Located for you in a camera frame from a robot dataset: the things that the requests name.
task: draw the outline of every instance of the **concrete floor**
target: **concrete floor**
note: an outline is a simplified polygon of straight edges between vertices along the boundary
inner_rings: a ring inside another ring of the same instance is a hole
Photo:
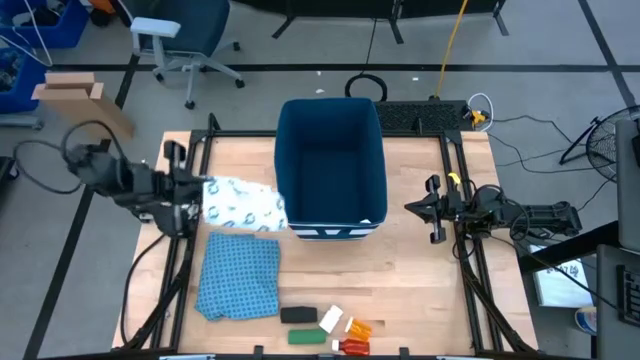
[[[640,50],[629,46],[635,39],[634,0],[589,0],[597,22],[619,64],[640,64]],[[515,65],[606,65],[577,0],[509,0],[503,18],[510,36],[503,37],[489,15],[465,18],[458,32],[450,63]],[[365,60],[370,20],[296,19],[278,40],[270,37],[282,23],[281,16],[234,5],[228,32],[243,47],[239,53],[220,57],[230,64],[362,63]],[[397,45],[389,25],[380,22],[375,34],[371,63],[432,63],[441,61],[454,17],[402,20],[405,40]],[[308,46],[310,39],[313,45]],[[105,29],[88,25],[75,49],[53,50],[56,64],[126,64],[131,38],[119,22]],[[142,59],[141,63],[150,63]],[[186,76],[171,73],[158,84],[150,72],[137,72],[124,112],[136,124],[135,139],[124,145],[130,159],[154,163],[162,133],[206,127],[214,112],[225,129],[274,129],[282,104],[293,98],[343,96],[348,71],[247,72],[247,86],[236,89],[233,81],[218,73],[198,76],[196,108],[183,107]],[[433,94],[437,72],[375,72],[389,87],[389,100],[423,100]],[[124,73],[100,72],[107,93],[115,98]],[[625,73],[632,93],[640,97],[640,74]],[[556,121],[570,137],[577,137],[594,116],[606,116],[625,107],[610,72],[591,73],[448,73],[441,98],[467,99],[476,92],[491,96],[499,119],[530,114]],[[379,98],[379,90],[356,83],[352,93]],[[46,123],[40,132],[0,130],[0,154],[9,155],[20,140],[39,138],[58,142],[67,123],[44,106],[35,113]],[[551,127],[521,120],[496,124],[491,133],[517,145],[531,156],[568,143]],[[77,141],[83,141],[79,134]],[[517,159],[513,150],[492,140],[497,164]],[[531,161],[535,169],[560,169],[559,155]],[[21,161],[34,175],[58,187],[74,183],[57,154],[28,148]],[[586,160],[564,168],[588,167]],[[581,206],[604,179],[596,171],[554,175],[529,174],[519,165],[498,168],[500,183],[521,203],[553,203],[560,200]],[[607,184],[581,212],[585,230],[616,219],[616,188]],[[12,188],[0,207],[0,358],[22,357],[53,270],[69,231],[80,194],[47,193],[24,177]],[[139,224],[110,200],[95,196],[78,248],[45,341],[41,357],[107,351],[110,348],[122,287],[131,264]],[[595,276],[588,273],[590,285]],[[533,321],[540,348],[550,354],[589,356],[589,337],[573,325],[573,310],[537,306],[535,289],[526,278]]]

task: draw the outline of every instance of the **blue fabric bin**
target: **blue fabric bin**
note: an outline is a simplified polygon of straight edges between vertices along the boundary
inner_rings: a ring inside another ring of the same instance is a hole
[[[275,169],[289,226],[300,238],[361,238],[385,219],[382,133],[369,99],[287,102],[278,123]]]
[[[29,0],[29,5],[34,11],[37,6],[46,3],[46,0]],[[38,26],[42,40],[49,49],[75,47],[89,19],[89,13],[82,6],[80,0],[68,0],[66,4],[65,10],[55,26]],[[0,6],[0,11],[9,20],[15,15],[28,11],[24,0],[0,0]],[[22,47],[42,48],[33,26],[16,26],[15,29],[16,32],[29,41],[29,44],[25,44],[24,40],[13,31],[11,26],[0,26],[0,35]]]
[[[13,88],[0,92],[0,114],[31,111],[38,106],[38,100],[31,100],[31,95],[36,85],[44,82],[45,66],[25,55],[22,50],[13,48],[0,49],[0,59],[9,52],[16,52],[23,60]],[[5,66],[8,64],[0,63],[0,68]]]

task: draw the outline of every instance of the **white towel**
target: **white towel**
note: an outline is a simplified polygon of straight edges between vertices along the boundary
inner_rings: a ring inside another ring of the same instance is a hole
[[[215,176],[204,183],[202,194],[202,211],[209,224],[254,231],[287,228],[284,198],[268,185]]]

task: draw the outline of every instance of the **yellow clamp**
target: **yellow clamp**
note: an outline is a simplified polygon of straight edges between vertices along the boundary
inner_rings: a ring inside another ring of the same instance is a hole
[[[471,122],[473,122],[473,126],[481,124],[487,121],[487,116],[485,116],[482,112],[473,110],[471,111]]]
[[[460,183],[462,182],[460,181],[460,177],[456,173],[449,173],[448,176],[453,179],[453,182],[456,183],[456,185],[460,185]]]

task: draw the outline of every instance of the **blue office chair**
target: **blue office chair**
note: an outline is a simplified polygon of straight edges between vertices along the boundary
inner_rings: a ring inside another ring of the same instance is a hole
[[[190,72],[187,109],[195,106],[191,95],[197,70],[213,68],[236,79],[238,88],[244,87],[240,74],[211,59],[231,46],[240,50],[235,40],[221,41],[229,18],[229,0],[118,0],[114,5],[124,23],[130,24],[134,53],[155,57],[158,67],[153,74],[159,82],[164,81],[166,71]]]

